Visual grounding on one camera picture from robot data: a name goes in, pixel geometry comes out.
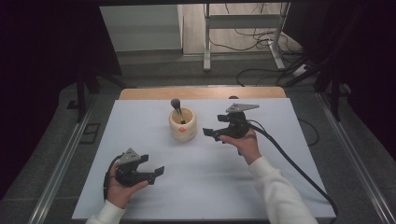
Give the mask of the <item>black tripod stand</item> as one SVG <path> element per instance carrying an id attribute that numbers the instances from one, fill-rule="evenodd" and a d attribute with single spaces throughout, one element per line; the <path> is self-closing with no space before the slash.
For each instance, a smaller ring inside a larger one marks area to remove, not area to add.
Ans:
<path id="1" fill-rule="evenodd" d="M 350 32 L 354 27 L 354 15 L 343 10 L 345 1 L 336 0 L 292 3 L 286 19 L 286 34 L 296 40 L 303 48 L 303 56 L 291 65 L 300 66 L 308 62 L 308 70 L 288 81 L 277 80 L 280 87 L 291 87 L 308 77 L 317 75 L 314 90 L 323 92 L 331 87 L 330 110 L 337 121 L 341 83 L 339 57 Z"/>
<path id="2" fill-rule="evenodd" d="M 77 99 L 70 101 L 67 106 L 67 109 L 76 109 L 78 111 L 77 123 L 82 122 L 83 118 L 87 114 L 85 90 L 88 90 L 89 93 L 94 94 L 99 93 L 101 90 L 98 77 L 104 78 L 105 80 L 120 87 L 122 90 L 135 89 L 135 86 L 121 81 L 118 76 L 106 73 L 98 67 L 91 66 L 88 68 L 79 69 L 77 72 L 76 82 Z"/>

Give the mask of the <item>black floor plate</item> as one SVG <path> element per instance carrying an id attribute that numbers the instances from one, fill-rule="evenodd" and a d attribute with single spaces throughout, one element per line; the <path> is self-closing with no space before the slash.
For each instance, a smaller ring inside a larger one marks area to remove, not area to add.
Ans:
<path id="1" fill-rule="evenodd" d="M 80 137 L 79 142 L 82 145 L 91 145 L 95 143 L 95 140 L 99 134 L 101 124 L 100 123 L 88 123 Z"/>

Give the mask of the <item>person's left hand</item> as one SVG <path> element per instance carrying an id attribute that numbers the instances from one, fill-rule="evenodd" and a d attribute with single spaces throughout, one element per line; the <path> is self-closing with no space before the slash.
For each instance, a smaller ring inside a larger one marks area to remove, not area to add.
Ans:
<path id="1" fill-rule="evenodd" d="M 107 180 L 107 200 L 117 206 L 120 209 L 124 209 L 132 196 L 138 192 L 139 190 L 147 187 L 149 185 L 148 181 L 142 181 L 135 184 L 132 187 L 124 187 L 120 182 L 115 178 L 116 169 L 118 165 L 114 163 L 110 169 L 110 173 L 108 175 Z"/>

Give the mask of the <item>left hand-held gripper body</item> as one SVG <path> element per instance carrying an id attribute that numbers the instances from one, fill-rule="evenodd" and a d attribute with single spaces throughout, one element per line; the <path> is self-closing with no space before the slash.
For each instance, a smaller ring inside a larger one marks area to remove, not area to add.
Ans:
<path id="1" fill-rule="evenodd" d="M 131 147 L 120 156 L 120 162 L 116 169 L 116 179 L 124 187 L 132 187 L 139 183 L 137 177 L 140 174 L 137 167 L 140 165 L 138 155 Z"/>

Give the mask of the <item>person's right hand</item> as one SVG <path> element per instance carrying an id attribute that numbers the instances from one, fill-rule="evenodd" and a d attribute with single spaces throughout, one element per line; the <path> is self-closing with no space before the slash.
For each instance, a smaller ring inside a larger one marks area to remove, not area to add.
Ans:
<path id="1" fill-rule="evenodd" d="M 227 135 L 221 135 L 219 139 L 226 144 L 236 147 L 248 165 L 262 156 L 258 146 L 257 135 L 252 129 L 249 129 L 247 134 L 239 139 L 231 138 Z"/>

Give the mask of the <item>cream ceramic cup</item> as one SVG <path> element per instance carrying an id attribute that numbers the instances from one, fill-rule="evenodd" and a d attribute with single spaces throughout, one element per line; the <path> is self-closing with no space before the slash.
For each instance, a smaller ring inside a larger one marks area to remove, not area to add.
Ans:
<path id="1" fill-rule="evenodd" d="M 179 142 L 187 142 L 197 134 L 197 117 L 195 113 L 186 107 L 181 108 L 185 124 L 181 123 L 181 119 L 176 110 L 173 110 L 168 118 L 172 136 Z"/>

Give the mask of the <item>white metal stand frame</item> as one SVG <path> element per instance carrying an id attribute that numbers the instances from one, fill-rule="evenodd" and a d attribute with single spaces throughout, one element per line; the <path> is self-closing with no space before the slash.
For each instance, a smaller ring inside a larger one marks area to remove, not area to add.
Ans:
<path id="1" fill-rule="evenodd" d="M 278 41 L 287 18 L 289 2 L 281 4 L 278 14 L 252 14 L 252 15 L 211 15 L 210 5 L 204 5 L 205 16 L 205 44 L 204 44 L 204 70 L 211 69 L 211 44 L 210 31 L 214 29 L 252 29 L 271 28 L 275 29 L 275 36 L 268 40 L 267 44 L 273 56 L 278 70 L 285 70 L 286 67 L 281 59 Z"/>

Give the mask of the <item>white power strip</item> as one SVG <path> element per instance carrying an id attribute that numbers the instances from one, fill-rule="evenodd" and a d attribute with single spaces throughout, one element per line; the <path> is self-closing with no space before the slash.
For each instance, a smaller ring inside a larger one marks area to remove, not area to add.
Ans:
<path id="1" fill-rule="evenodd" d="M 293 75 L 294 77 L 298 77 L 298 76 L 300 76 L 301 74 L 303 74 L 304 72 L 306 72 L 308 69 L 309 69 L 309 66 L 308 66 L 308 65 L 302 64 L 299 68 L 297 68 L 297 69 L 292 73 L 292 75 Z"/>

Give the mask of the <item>grey cabinet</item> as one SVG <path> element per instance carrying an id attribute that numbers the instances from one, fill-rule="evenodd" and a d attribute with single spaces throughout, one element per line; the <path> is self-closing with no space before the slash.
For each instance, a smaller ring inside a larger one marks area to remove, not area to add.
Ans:
<path id="1" fill-rule="evenodd" d="M 182 49 L 180 5 L 100 7 L 115 51 Z"/>

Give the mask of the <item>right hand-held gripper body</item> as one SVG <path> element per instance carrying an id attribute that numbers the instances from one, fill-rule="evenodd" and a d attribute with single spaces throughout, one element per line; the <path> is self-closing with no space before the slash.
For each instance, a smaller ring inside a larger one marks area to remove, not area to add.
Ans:
<path id="1" fill-rule="evenodd" d="M 259 107 L 259 105 L 233 103 L 226 109 L 226 115 L 229 115 L 230 122 L 228 122 L 227 128 L 223 128 L 226 131 L 224 135 L 235 139 L 244 137 L 249 130 L 245 111 Z"/>

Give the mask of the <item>aluminium floor rail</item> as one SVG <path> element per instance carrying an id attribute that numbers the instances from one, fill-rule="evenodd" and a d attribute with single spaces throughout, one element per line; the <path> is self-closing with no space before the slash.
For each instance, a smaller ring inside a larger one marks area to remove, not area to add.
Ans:
<path id="1" fill-rule="evenodd" d="M 326 94 L 317 93 L 316 96 L 381 222 L 383 224 L 396 224 L 396 215 L 391 212 L 388 202 L 369 174 L 342 122 L 338 121 L 332 113 L 331 103 L 327 99 Z"/>
<path id="2" fill-rule="evenodd" d="M 60 156 L 60 159 L 57 161 L 53 172 L 49 177 L 49 181 L 46 187 L 44 187 L 44 190 L 37 204 L 35 205 L 35 209 L 33 210 L 27 224 L 44 224 L 59 187 L 64 180 L 65 173 L 75 154 L 76 148 L 78 147 L 83 131 L 85 130 L 85 127 L 87 126 L 92 115 L 96 101 L 97 96 L 95 94 L 88 97 L 86 113 L 82 116 L 80 122 L 76 124 L 71 137 L 69 138 L 64 151 Z"/>

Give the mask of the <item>white table cover sheet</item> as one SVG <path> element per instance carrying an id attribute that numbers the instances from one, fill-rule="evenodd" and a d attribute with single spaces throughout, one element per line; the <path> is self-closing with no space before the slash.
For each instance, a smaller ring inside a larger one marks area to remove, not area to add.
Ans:
<path id="1" fill-rule="evenodd" d="M 102 141 L 80 194 L 73 217 L 86 219 L 104 204 L 103 181 L 110 162 L 130 147 L 148 155 L 141 172 L 164 167 L 154 185 L 138 191 L 124 214 L 136 221 L 244 221 L 265 220 L 263 202 L 244 159 L 230 145 L 204 136 L 203 128 L 221 129 L 218 115 L 231 99 L 184 100 L 197 117 L 198 134 L 178 142 L 171 134 L 167 100 L 118 100 L 113 105 Z M 317 218 L 333 218 L 332 206 L 320 195 L 324 186 L 305 141 L 290 99 L 251 99 L 248 119 L 258 121 L 269 135 L 258 138 L 269 162 L 297 188 Z"/>

